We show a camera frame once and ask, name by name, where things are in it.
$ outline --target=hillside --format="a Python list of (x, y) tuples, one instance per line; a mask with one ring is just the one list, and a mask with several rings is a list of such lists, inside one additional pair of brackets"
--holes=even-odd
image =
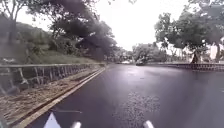
[[(17, 23), (15, 44), (6, 44), (9, 22), (7, 17), (0, 15), (0, 63), (3, 59), (13, 58), (18, 64), (63, 64), (63, 63), (95, 63), (95, 60), (83, 57), (81, 50), (72, 47), (71, 50), (65, 43), (75, 45), (76, 42), (60, 38), (53, 40), (48, 32), (28, 24)], [(51, 48), (57, 42), (57, 48)]]

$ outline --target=dirt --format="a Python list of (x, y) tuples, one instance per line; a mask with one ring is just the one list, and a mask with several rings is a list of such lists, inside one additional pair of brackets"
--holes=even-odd
[(15, 96), (0, 97), (0, 112), (7, 123), (14, 122), (21, 118), (29, 110), (49, 101), (64, 90), (76, 86), (77, 78), (88, 75), (91, 71), (70, 76), (46, 85), (39, 85), (36, 88), (27, 89)]

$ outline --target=sky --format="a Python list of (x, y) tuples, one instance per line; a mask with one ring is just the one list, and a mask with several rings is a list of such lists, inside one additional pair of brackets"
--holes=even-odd
[[(115, 0), (109, 5), (107, 0), (100, 0), (96, 8), (100, 19), (112, 28), (118, 46), (132, 50), (138, 43), (155, 41), (154, 25), (158, 21), (159, 14), (169, 12), (173, 19), (178, 19), (187, 3), (188, 0), (137, 0), (135, 4), (131, 4), (128, 0)], [(48, 20), (38, 18), (33, 22), (32, 16), (26, 14), (26, 8), (20, 11), (18, 21), (44, 30), (48, 30), (51, 24)], [(215, 46), (211, 47), (211, 50), (211, 57), (214, 58)]]

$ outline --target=asphalt road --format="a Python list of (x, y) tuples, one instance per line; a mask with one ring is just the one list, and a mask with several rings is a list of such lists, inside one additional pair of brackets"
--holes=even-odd
[(51, 112), (62, 128), (224, 128), (224, 73), (112, 65), (28, 127)]

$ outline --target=retaining wall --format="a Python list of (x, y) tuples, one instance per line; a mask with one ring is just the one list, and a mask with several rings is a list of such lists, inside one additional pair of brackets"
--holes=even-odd
[(0, 95), (56, 81), (104, 64), (1, 65)]

